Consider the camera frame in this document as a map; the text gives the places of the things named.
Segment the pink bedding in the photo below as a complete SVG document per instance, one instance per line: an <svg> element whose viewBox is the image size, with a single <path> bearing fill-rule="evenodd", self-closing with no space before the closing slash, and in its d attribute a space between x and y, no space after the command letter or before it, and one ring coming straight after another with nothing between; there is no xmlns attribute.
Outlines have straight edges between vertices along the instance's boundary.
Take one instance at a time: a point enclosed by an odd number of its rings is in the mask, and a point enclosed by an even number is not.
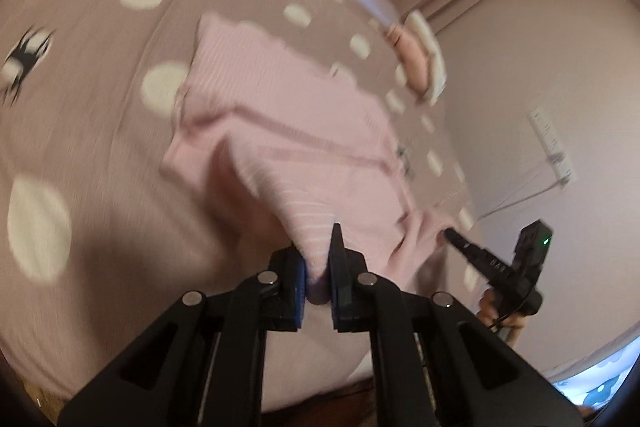
<svg viewBox="0 0 640 427"><path fill-rule="evenodd" d="M231 289L272 250L160 173L210 10L262 26L378 96L417 205L469 226L442 104L417 105L396 82L393 49L353 0L0 0L0 349L63 398L183 292ZM409 286L448 285L464 301L465 265L454 256L443 271L444 260L432 255ZM334 333L327 307L308 306L299 334L268 336L264 408L342 385L367 344Z"/></svg>
<svg viewBox="0 0 640 427"><path fill-rule="evenodd" d="M175 116L164 168L235 230L293 241L313 303L329 300L334 223L401 288L452 226L416 207L380 101L261 28L203 15Z"/></svg>

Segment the black cable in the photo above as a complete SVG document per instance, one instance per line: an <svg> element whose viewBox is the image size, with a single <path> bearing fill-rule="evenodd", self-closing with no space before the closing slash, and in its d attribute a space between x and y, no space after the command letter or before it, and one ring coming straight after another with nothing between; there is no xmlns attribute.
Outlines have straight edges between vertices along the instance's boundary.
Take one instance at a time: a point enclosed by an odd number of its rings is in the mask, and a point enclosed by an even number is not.
<svg viewBox="0 0 640 427"><path fill-rule="evenodd" d="M497 319L495 319L491 323L491 325L489 326L489 329L493 330L494 328L500 326L500 324L502 324L505 320L507 320L511 315L513 315L514 313L518 313L522 309L522 307L527 303L527 299L529 299L529 297L533 293L533 290L535 290L535 289L536 289L536 285L532 284L531 288L529 288L529 291L524 296L524 299L522 300L520 305L516 309L514 309L514 311L505 313L504 315L502 315L502 316L498 317Z"/></svg>
<svg viewBox="0 0 640 427"><path fill-rule="evenodd" d="M511 208L512 206L515 206L517 204L524 203L525 201L532 200L533 198L537 198L538 196L541 196L542 194L545 194L546 192L548 192L550 190L553 190L556 187L564 186L566 184L567 184L567 181L565 181L564 178L562 178L561 180L558 180L553 185L549 185L547 188L544 188L543 190L540 190L540 191L536 192L535 194L527 196L526 198L522 198L521 200L518 200L518 201L513 201L513 203L496 206L493 210L491 210L491 211L489 211L489 212L487 212L485 214L482 214L482 216L478 217L478 221L480 221L481 219L484 219L485 217L493 216L496 212L501 212L501 211L506 210L507 208Z"/></svg>

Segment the human hand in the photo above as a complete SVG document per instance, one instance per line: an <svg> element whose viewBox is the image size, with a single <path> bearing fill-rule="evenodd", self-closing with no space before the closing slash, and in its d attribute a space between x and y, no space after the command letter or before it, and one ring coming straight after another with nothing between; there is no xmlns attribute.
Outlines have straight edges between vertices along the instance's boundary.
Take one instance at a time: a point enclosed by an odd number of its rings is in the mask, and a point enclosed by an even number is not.
<svg viewBox="0 0 640 427"><path fill-rule="evenodd" d="M404 26L393 24L386 32L386 40L396 49L406 73L407 84L423 96L430 84L429 57L418 39Z"/></svg>
<svg viewBox="0 0 640 427"><path fill-rule="evenodd" d="M489 288L484 291L478 305L480 306L480 310L476 314L476 317L478 317L480 322L485 326L491 326L499 316L498 310L495 307L495 291L493 288ZM522 334L523 328L527 325L528 320L529 317L526 317L521 313L514 313L509 315L509 317L503 320L500 324L502 327L512 328L506 340L506 343L509 346L515 347L520 335Z"/></svg>

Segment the polka dot bedspread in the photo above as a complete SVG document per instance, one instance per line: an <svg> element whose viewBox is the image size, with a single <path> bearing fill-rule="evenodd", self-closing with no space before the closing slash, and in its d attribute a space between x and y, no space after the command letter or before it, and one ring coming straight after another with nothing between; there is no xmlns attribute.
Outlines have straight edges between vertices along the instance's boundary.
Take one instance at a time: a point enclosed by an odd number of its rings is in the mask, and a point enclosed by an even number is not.
<svg viewBox="0 0 640 427"><path fill-rule="evenodd" d="M159 170L208 10L379 96L418 204L476 233L444 104L415 101L380 23L353 0L0 0L0 349L64 399L183 292L227 291L264 263L255 252L268 246ZM462 261L432 257L416 288L468 296ZM342 385L368 350L366 335L332 331L326 307L305 314L302 332L268 336L267 410Z"/></svg>

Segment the striped pink fabric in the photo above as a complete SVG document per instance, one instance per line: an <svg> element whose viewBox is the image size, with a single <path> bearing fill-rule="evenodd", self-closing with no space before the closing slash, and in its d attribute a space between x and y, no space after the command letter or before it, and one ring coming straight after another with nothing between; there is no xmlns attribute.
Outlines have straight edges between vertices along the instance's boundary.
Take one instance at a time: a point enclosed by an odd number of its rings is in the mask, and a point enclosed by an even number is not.
<svg viewBox="0 0 640 427"><path fill-rule="evenodd" d="M202 18L175 121L164 168L239 232L292 240L316 300L334 223L402 287L449 226L415 208L378 100L256 26Z"/></svg>

